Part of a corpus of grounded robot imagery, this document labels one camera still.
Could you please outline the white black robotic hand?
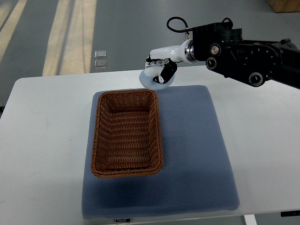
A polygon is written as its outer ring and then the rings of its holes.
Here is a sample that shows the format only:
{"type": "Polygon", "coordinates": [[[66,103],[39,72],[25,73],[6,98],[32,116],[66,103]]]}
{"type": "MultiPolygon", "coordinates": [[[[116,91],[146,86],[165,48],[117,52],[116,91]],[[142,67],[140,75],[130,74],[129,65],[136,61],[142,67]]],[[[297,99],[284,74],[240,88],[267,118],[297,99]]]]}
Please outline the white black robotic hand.
{"type": "Polygon", "coordinates": [[[187,39],[181,45],[168,46],[151,50],[146,62],[145,68],[151,66],[163,66],[159,76],[153,78],[153,81],[164,84],[167,83],[177,71],[177,64],[180,62],[194,63],[193,40],[187,39]]]}

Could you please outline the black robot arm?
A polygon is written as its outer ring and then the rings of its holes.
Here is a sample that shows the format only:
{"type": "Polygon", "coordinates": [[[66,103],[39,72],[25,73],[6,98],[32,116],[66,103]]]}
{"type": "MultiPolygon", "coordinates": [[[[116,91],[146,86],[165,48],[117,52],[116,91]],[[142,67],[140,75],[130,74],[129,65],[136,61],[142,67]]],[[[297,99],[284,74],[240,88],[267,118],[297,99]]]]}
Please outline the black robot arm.
{"type": "Polygon", "coordinates": [[[244,40],[233,22],[222,22],[180,30],[192,32],[187,47],[189,60],[203,61],[207,69],[253,87],[266,81],[300,87],[300,51],[290,39],[244,40]]]}

